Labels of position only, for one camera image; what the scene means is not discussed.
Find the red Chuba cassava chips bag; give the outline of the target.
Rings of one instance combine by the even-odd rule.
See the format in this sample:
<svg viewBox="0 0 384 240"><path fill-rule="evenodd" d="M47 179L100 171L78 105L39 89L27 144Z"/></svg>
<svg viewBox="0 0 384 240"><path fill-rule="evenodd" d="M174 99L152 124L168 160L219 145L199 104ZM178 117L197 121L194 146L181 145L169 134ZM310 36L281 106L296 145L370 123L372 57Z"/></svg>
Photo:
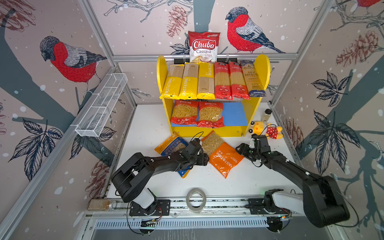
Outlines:
<svg viewBox="0 0 384 240"><path fill-rule="evenodd" d="M188 34L191 63L217 61L220 33L189 31Z"/></svg>

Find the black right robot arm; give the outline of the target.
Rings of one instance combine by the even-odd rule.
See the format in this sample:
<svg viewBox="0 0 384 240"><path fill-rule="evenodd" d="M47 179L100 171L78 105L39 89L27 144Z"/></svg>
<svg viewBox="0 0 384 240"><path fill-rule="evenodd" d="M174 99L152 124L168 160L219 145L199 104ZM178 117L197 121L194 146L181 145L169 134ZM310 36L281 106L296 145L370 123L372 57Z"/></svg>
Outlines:
<svg viewBox="0 0 384 240"><path fill-rule="evenodd" d="M254 146L242 143L236 152L252 162L260 161L280 173L302 190L291 194L283 189L265 192L263 205L267 212L286 209L307 217L318 228L350 219L350 212L339 186L330 176L320 176L289 161L283 154L272 151L265 135L252 135Z"/></svg>

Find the small spice jar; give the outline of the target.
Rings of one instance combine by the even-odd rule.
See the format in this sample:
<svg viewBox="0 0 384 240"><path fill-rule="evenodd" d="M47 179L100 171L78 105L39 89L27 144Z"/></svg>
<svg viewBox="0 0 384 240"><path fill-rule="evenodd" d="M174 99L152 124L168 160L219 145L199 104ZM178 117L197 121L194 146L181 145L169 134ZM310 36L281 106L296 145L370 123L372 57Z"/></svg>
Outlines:
<svg viewBox="0 0 384 240"><path fill-rule="evenodd" d="M262 117L262 122L266 123L270 119L271 114L272 114L272 110L271 109L266 109L265 112L264 112L264 115Z"/></svg>

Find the glass jar left floor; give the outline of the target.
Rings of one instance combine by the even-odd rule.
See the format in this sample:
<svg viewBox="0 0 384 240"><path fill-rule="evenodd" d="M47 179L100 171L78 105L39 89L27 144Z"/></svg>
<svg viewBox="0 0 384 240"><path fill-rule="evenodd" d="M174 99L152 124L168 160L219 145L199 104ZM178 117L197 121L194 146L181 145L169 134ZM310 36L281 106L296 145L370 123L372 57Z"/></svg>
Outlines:
<svg viewBox="0 0 384 240"><path fill-rule="evenodd" d="M117 202L109 199L91 199L87 210L90 212L109 212L116 208Z"/></svg>

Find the red spaghetti bag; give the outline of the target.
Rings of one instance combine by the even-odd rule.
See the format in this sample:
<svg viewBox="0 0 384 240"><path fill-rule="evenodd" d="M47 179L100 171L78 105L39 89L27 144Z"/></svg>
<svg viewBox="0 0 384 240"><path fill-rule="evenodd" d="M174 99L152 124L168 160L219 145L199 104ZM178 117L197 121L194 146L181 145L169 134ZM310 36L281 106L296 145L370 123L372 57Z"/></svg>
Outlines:
<svg viewBox="0 0 384 240"><path fill-rule="evenodd" d="M215 97L221 100L232 100L230 72L228 64L214 63Z"/></svg>
<svg viewBox="0 0 384 240"><path fill-rule="evenodd" d="M249 91L240 64L229 62L230 84L234 98L250 100Z"/></svg>

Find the clear tape roll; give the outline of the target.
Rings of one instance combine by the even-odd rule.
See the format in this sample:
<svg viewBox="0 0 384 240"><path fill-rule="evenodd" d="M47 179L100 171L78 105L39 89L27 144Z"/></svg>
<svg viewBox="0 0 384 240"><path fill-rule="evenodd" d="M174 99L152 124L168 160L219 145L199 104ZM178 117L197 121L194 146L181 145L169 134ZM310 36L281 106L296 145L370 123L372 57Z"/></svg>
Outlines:
<svg viewBox="0 0 384 240"><path fill-rule="evenodd" d="M186 204L192 213L200 214L206 207L206 203L207 196L203 190L194 188L187 193Z"/></svg>

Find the blue orange pasta bag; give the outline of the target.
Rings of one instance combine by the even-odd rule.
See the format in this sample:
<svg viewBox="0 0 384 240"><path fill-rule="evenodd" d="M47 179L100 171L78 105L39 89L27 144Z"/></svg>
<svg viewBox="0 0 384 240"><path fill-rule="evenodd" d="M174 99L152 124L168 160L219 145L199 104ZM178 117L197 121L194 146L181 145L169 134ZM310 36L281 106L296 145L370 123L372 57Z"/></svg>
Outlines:
<svg viewBox="0 0 384 240"><path fill-rule="evenodd" d="M182 148L185 148L188 143L181 138L177 133L173 133L163 143L155 148L155 151L161 156L167 156Z"/></svg>

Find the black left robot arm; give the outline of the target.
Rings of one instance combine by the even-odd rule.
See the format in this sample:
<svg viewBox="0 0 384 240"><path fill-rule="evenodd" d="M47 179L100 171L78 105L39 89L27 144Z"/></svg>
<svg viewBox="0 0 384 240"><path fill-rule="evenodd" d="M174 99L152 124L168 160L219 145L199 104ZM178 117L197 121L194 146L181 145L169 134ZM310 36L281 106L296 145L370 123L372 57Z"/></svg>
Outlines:
<svg viewBox="0 0 384 240"><path fill-rule="evenodd" d="M115 195L123 202L134 202L152 213L157 207L157 197L145 189L152 176L206 166L208 162L209 156L200 140L193 139L186 147L163 157L145 157L142 153L135 153L112 174L111 182L116 188Z"/></svg>

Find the orange Pastatime pasta bag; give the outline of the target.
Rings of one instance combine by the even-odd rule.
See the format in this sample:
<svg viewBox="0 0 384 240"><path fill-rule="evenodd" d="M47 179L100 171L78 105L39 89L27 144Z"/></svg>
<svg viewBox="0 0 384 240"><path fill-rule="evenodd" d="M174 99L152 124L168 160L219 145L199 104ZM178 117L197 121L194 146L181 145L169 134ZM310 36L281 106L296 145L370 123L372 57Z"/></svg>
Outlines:
<svg viewBox="0 0 384 240"><path fill-rule="evenodd" d="M242 160L237 151L226 143L215 131L211 131L202 139L202 147L209 155L209 163L214 166L226 179L231 169L236 167Z"/></svg>

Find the yellow Pastatime spaghetti bag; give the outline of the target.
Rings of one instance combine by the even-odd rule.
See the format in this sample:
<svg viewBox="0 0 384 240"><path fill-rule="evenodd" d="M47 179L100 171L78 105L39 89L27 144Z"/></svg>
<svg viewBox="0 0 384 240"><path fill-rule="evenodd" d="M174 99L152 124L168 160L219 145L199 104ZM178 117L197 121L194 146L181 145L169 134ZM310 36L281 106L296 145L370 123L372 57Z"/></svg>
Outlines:
<svg viewBox="0 0 384 240"><path fill-rule="evenodd" d="M160 99L180 99L179 94L183 80L184 66L183 64L170 66Z"/></svg>
<svg viewBox="0 0 384 240"><path fill-rule="evenodd" d="M181 100L196 100L198 94L199 65L186 63L179 94Z"/></svg>

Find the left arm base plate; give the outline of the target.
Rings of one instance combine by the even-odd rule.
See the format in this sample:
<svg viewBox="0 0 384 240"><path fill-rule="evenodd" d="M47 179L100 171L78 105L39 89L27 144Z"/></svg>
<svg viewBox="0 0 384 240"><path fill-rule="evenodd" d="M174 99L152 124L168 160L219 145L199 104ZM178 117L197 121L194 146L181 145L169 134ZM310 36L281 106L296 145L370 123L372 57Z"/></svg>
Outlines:
<svg viewBox="0 0 384 240"><path fill-rule="evenodd" d="M148 208L142 208L139 204L131 202L129 208L130 217L160 217L170 214L170 200L155 200Z"/></svg>

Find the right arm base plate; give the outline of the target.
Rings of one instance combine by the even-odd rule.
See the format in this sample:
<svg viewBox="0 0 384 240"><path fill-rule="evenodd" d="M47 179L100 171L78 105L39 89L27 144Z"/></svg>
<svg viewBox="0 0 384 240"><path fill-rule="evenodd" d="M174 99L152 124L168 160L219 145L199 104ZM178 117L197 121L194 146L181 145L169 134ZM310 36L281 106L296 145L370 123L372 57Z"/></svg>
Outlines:
<svg viewBox="0 0 384 240"><path fill-rule="evenodd" d="M249 209L252 215L290 215L289 210L279 208L275 205L274 202L268 200L265 202L263 198L253 198L248 199L248 203L245 205L245 208Z"/></svg>

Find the yellow plush toy red dress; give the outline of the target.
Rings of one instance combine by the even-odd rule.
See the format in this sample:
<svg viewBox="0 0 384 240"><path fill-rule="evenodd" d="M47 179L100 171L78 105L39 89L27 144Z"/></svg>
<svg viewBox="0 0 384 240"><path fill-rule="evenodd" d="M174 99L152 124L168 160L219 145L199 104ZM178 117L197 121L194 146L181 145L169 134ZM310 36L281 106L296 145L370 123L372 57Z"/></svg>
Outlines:
<svg viewBox="0 0 384 240"><path fill-rule="evenodd" d="M267 138L278 140L283 138L282 130L282 127L271 123L266 124L264 122L251 122L248 133L265 135Z"/></svg>

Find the dark blue spaghetti bag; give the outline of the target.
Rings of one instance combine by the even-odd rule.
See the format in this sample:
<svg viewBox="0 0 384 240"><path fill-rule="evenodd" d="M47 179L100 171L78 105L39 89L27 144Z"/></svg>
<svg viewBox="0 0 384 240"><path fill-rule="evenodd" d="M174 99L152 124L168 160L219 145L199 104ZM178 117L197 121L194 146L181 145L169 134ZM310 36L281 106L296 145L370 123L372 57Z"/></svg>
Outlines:
<svg viewBox="0 0 384 240"><path fill-rule="evenodd" d="M240 65L243 71L243 76L246 82L249 96L252 98L262 98L267 94L263 89L259 75L255 70L255 65L252 61L241 60Z"/></svg>

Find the red macaroni bag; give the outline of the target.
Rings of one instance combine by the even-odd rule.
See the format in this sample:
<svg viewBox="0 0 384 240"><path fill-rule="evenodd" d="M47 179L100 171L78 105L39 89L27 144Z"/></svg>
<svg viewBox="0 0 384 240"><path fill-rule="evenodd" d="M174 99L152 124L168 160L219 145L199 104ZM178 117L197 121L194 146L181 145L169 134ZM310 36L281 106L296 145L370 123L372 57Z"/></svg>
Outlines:
<svg viewBox="0 0 384 240"><path fill-rule="evenodd" d="M210 129L224 127L223 110L223 103L200 102L197 127Z"/></svg>
<svg viewBox="0 0 384 240"><path fill-rule="evenodd" d="M196 101L175 100L171 123L176 125L196 125L199 103Z"/></svg>

